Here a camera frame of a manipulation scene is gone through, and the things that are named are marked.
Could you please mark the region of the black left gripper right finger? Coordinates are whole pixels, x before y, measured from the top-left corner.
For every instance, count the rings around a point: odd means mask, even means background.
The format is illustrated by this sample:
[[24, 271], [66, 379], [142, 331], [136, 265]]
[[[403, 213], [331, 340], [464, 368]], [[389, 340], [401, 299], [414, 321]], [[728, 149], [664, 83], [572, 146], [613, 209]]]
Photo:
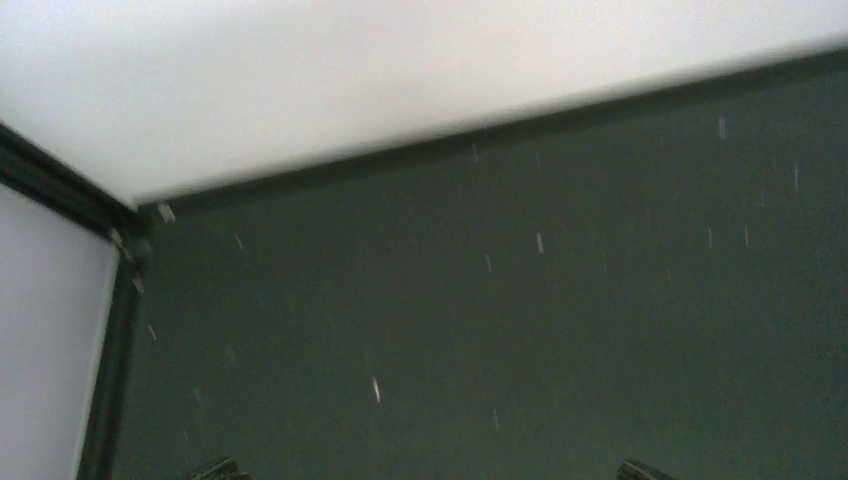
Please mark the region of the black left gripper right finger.
[[626, 459], [617, 470], [618, 480], [675, 480], [674, 477], [643, 462]]

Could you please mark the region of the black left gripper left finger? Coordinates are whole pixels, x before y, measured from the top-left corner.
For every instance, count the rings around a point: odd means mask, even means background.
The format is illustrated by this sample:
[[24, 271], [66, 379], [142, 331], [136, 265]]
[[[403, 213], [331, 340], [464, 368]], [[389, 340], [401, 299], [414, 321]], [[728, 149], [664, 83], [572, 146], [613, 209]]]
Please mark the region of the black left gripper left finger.
[[251, 480], [252, 476], [244, 471], [232, 457], [223, 457], [207, 463], [188, 474], [189, 480]]

